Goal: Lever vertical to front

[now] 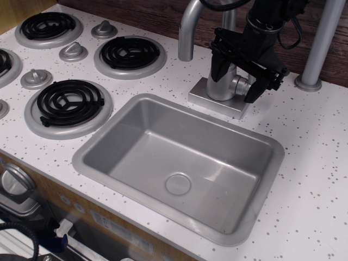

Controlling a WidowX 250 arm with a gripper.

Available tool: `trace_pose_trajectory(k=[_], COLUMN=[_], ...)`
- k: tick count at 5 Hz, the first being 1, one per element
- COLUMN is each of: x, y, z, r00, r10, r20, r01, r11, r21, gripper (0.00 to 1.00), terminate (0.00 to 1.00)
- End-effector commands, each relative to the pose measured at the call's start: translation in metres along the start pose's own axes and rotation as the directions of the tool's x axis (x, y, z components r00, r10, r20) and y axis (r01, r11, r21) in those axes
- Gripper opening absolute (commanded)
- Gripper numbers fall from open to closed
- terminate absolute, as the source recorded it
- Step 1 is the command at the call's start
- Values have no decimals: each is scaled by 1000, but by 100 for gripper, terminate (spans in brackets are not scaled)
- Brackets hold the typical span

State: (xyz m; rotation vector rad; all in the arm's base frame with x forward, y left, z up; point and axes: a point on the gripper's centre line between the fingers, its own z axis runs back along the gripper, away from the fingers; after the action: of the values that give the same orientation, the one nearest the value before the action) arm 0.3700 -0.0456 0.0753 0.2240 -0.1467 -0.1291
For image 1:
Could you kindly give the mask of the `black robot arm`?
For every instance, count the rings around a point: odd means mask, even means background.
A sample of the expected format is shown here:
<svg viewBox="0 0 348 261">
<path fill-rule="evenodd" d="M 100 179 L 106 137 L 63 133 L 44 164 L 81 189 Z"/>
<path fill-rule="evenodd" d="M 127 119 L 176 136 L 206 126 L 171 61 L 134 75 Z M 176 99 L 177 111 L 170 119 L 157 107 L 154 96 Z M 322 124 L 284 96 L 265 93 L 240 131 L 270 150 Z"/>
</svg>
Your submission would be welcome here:
<svg viewBox="0 0 348 261">
<path fill-rule="evenodd" d="M 299 36 L 302 28 L 297 15 L 305 11 L 307 1 L 255 1 L 246 15 L 242 33 L 216 28 L 211 43 L 212 67 L 209 80 L 220 82 L 235 65 L 255 77 L 247 93 L 246 103 L 255 102 L 265 90 L 278 90 L 289 69 L 277 56 L 275 43 L 281 42 L 281 30 L 291 21 Z"/>
</svg>

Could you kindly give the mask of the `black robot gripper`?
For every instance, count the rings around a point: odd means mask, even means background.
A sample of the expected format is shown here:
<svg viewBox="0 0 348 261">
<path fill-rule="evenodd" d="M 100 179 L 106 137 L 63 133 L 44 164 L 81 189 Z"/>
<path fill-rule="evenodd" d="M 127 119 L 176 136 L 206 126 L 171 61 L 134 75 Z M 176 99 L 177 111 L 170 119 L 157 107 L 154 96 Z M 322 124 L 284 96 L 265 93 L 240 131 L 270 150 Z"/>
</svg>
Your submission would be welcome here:
<svg viewBox="0 0 348 261">
<path fill-rule="evenodd" d="M 242 33 L 216 28 L 215 39 L 211 43 L 213 52 L 211 78 L 218 82 L 229 70 L 231 62 L 256 78 L 244 98 L 246 103 L 254 103 L 265 89 L 278 90 L 283 78 L 289 74 L 288 68 L 274 51 L 278 33 L 284 21 L 271 15 L 248 13 Z"/>
</svg>

